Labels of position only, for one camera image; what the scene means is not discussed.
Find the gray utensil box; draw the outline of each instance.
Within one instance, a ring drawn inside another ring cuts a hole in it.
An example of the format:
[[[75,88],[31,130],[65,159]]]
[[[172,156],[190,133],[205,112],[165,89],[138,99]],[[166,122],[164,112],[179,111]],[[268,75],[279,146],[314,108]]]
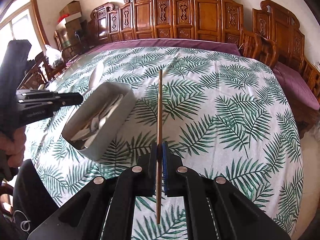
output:
[[[104,106],[110,93],[123,94],[124,97],[111,116],[106,120],[103,127],[98,131],[89,147],[82,150],[77,149],[70,139],[83,128],[83,124],[86,123],[86,121],[89,121],[93,115]],[[62,137],[81,154],[93,161],[97,161],[102,157],[111,141],[115,138],[118,130],[134,108],[135,103],[136,98],[131,85],[119,82],[104,82],[95,89],[66,123],[62,130]]]

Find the wooden chopstick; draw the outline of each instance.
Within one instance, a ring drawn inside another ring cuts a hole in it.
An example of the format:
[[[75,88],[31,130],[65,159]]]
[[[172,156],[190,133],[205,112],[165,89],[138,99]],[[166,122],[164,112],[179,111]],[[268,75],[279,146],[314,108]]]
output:
[[[161,220],[162,193],[162,69],[159,70],[158,120],[157,120],[157,165],[156,165],[156,220]]]

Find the screw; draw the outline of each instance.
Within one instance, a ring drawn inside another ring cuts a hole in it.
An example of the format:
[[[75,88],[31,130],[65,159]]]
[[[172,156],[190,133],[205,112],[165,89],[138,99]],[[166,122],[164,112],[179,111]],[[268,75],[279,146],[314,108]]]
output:
[[[104,181],[103,177],[95,177],[93,180],[93,183],[98,185],[98,184],[101,184],[103,181]]]
[[[132,168],[132,171],[135,172],[135,173],[139,173],[139,172],[142,171],[142,168],[141,168],[140,166],[134,166],[134,167]]]
[[[178,167],[178,172],[180,172],[180,173],[186,173],[187,171],[188,171],[188,168],[187,167],[185,167],[185,166],[180,166],[180,167]]]
[[[217,178],[216,178],[216,182],[217,182],[218,184],[225,184],[226,179],[225,179],[224,177],[217,177]]]

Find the hand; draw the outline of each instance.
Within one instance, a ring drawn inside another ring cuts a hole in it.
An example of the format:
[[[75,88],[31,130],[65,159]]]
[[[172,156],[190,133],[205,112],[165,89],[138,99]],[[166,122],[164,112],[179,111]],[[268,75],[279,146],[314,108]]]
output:
[[[8,165],[12,168],[18,168],[22,165],[24,158],[24,144],[26,135],[24,131],[26,127],[20,127],[13,133],[13,142],[0,132],[0,149],[5,150],[5,154],[10,155]]]

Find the leaf pattern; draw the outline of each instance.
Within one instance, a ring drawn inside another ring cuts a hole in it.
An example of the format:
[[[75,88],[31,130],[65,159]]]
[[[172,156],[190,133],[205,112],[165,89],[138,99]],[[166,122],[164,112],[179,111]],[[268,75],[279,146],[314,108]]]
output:
[[[27,126],[26,151],[57,205],[94,177],[119,176],[150,152],[162,69],[163,135],[169,150],[203,177],[224,176],[292,234],[303,188],[300,140],[271,69],[253,59],[188,48],[115,49],[90,58],[58,83],[57,91],[84,93],[92,71],[103,63],[102,81],[130,84],[137,101],[98,162],[62,136],[53,140],[70,106]],[[132,239],[187,239],[183,200],[163,195],[160,225],[155,201],[136,197]]]

